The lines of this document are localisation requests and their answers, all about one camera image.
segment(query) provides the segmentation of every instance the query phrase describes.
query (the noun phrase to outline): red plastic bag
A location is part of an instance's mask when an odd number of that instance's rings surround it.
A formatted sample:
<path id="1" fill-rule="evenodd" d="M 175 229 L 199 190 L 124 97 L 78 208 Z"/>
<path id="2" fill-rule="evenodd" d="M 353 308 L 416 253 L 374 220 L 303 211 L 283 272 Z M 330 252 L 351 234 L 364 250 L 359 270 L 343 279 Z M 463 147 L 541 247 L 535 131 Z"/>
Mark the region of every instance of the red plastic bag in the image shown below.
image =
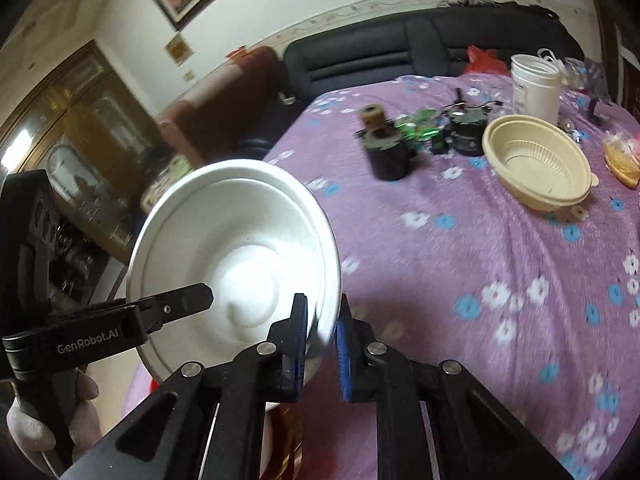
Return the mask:
<path id="1" fill-rule="evenodd" d="M 466 48 L 469 56 L 469 64 L 465 66 L 465 74 L 485 73 L 485 74 L 503 74 L 509 75 L 507 65 L 500 59 L 496 59 L 496 50 L 481 50 L 480 48 L 470 45 Z"/>

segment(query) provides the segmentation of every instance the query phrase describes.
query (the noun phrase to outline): table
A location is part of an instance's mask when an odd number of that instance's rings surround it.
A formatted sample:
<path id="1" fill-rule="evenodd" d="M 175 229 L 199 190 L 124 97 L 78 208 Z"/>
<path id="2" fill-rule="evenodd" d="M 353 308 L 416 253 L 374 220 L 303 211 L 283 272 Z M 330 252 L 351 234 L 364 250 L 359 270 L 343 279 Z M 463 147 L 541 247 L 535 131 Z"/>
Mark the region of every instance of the table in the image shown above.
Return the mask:
<path id="1" fill-rule="evenodd" d="M 325 94 L 268 160 L 305 182 L 338 241 L 355 317 L 382 341 L 430 364 L 462 362 L 578 480 L 597 478 L 640 414 L 638 194 L 608 171 L 605 133 L 563 91 L 600 185 L 580 206 L 541 215 L 520 205 L 484 157 L 418 155 L 398 182 L 370 174 L 356 110 L 389 117 L 504 99 L 511 79 L 404 76 Z M 640 128 L 599 105 L 606 129 Z M 303 392 L 303 480 L 376 478 L 373 404 L 341 401 L 334 350 Z"/>

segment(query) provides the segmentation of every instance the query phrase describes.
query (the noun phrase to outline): hand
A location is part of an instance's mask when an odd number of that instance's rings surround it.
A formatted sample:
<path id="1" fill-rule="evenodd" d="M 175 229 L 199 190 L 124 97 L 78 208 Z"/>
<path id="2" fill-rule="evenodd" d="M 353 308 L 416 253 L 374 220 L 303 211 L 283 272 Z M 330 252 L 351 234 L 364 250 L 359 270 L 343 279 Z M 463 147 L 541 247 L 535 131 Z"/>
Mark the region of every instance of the hand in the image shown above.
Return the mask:
<path id="1" fill-rule="evenodd" d="M 78 370 L 76 379 L 78 405 L 69 425 L 71 440 L 76 444 L 73 451 L 74 462 L 102 437 L 98 412 L 90 402 L 98 396 L 98 393 L 98 385 L 94 380 Z M 49 428 L 24 413 L 18 405 L 17 397 L 7 413 L 6 422 L 9 433 L 22 453 L 42 472 L 52 474 L 42 455 L 43 452 L 51 451 L 56 447 L 56 439 Z"/>

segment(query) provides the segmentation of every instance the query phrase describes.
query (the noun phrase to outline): white plastic container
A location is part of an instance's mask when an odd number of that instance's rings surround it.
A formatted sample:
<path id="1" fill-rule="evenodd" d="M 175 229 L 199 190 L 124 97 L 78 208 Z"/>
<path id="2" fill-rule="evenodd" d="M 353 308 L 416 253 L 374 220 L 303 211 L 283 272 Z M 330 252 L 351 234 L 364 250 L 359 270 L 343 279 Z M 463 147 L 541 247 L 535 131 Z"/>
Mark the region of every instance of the white plastic container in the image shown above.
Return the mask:
<path id="1" fill-rule="evenodd" d="M 544 59 L 527 54 L 511 56 L 513 113 L 558 122 L 560 69 Z"/>
<path id="2" fill-rule="evenodd" d="M 578 145 L 537 118 L 507 115 L 492 121 L 482 148 L 504 187 L 538 211 L 579 204 L 599 182 Z"/>

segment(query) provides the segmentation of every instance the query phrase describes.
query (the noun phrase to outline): screw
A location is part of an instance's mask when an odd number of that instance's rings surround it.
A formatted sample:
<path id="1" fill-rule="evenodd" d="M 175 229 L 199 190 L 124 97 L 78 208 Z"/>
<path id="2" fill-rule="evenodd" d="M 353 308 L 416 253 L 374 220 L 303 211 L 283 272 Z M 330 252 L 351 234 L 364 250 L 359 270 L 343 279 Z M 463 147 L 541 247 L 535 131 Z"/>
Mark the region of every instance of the screw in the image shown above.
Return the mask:
<path id="1" fill-rule="evenodd" d="M 181 372 L 184 377 L 195 377 L 202 370 L 202 366 L 198 363 L 187 363 L 182 365 Z"/>
<path id="2" fill-rule="evenodd" d="M 258 345 L 257 351 L 260 355 L 271 355 L 276 351 L 277 346 L 270 341 L 264 341 Z"/>
<path id="3" fill-rule="evenodd" d="M 458 361 L 449 360 L 442 363 L 444 373 L 449 375 L 458 375 L 462 371 L 462 365 Z"/>
<path id="4" fill-rule="evenodd" d="M 386 345 L 379 341 L 369 343 L 369 345 L 367 346 L 367 352 L 369 352 L 371 355 L 382 355 L 386 352 Z"/>

